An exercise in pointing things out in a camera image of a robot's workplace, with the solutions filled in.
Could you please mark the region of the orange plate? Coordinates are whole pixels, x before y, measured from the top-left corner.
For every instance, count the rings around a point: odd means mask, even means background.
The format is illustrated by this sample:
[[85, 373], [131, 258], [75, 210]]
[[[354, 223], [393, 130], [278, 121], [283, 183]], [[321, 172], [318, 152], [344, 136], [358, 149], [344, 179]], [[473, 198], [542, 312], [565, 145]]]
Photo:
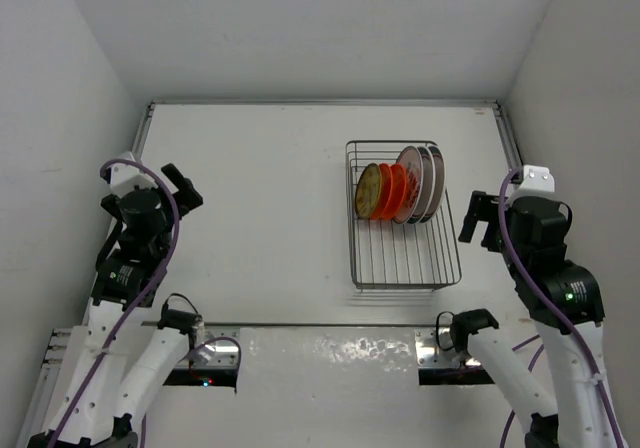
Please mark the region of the orange plate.
[[395, 163], [390, 166], [391, 171], [391, 191], [387, 205], [382, 212], [383, 220], [391, 220], [402, 207], [407, 191], [408, 176], [403, 165]]
[[389, 202], [393, 187], [393, 175], [390, 166], [386, 163], [381, 163], [379, 164], [379, 169], [381, 189], [376, 207], [372, 215], [370, 216], [371, 220], [378, 220], [382, 218], [383, 212]]

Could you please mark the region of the white plate green red rim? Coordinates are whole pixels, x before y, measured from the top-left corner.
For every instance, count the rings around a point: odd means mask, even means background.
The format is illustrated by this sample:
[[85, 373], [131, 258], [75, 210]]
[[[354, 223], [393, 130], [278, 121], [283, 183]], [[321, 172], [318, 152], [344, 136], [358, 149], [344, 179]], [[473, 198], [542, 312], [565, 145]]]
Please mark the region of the white plate green red rim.
[[405, 147], [396, 162], [405, 169], [407, 188], [403, 202], [393, 220], [398, 224], [404, 224], [414, 215], [421, 197], [424, 162], [416, 146]]

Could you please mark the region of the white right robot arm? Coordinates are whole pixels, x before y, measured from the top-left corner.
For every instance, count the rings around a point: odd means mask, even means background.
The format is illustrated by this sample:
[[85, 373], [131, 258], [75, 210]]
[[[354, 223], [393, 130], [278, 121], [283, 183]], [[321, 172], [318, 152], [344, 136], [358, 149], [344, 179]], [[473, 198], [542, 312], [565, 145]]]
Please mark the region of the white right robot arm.
[[443, 350], [476, 359], [510, 405], [528, 447], [625, 447], [604, 363], [604, 305], [594, 275], [567, 259], [573, 213], [546, 167], [512, 169], [498, 195], [473, 192], [459, 236], [502, 255], [547, 357], [548, 393], [486, 309], [452, 315]]

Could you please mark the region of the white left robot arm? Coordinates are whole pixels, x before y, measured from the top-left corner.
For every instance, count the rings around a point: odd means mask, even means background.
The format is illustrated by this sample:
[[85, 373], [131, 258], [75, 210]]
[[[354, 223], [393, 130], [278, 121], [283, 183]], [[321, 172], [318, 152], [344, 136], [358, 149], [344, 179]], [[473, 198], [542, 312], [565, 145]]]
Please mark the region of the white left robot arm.
[[202, 196], [173, 165], [154, 173], [131, 152], [106, 162], [101, 201], [115, 225], [96, 258], [87, 332], [72, 378], [49, 425], [31, 447], [136, 447], [144, 417], [175, 366], [202, 341], [196, 312], [164, 306], [133, 365], [126, 328], [151, 309], [176, 250], [182, 218]]

